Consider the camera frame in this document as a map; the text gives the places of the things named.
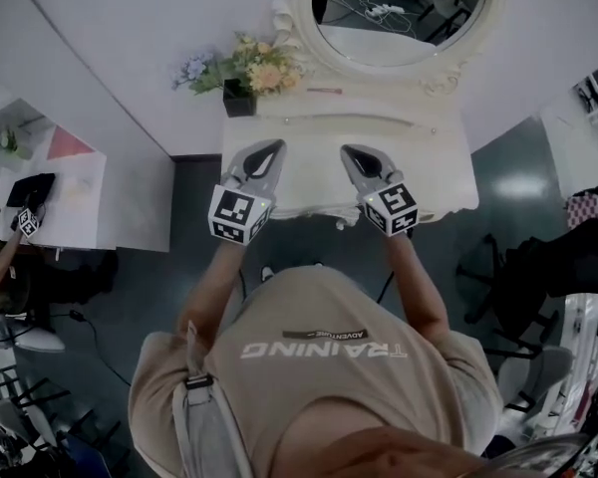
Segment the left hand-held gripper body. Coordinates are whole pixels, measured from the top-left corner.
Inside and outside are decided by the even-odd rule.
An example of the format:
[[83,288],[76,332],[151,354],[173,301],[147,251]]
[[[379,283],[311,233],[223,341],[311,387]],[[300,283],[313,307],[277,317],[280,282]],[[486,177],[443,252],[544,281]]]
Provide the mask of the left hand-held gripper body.
[[268,222],[275,207],[276,181],[224,173],[214,186],[208,210],[212,236],[248,245]]

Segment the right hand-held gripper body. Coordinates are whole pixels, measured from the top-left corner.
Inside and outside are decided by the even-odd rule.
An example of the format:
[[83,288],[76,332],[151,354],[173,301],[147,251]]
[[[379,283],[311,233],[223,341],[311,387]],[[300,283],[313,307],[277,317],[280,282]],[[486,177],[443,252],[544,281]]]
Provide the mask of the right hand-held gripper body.
[[387,237],[407,233],[419,224],[418,204],[398,170],[386,179],[372,179],[359,191],[358,200],[369,221]]

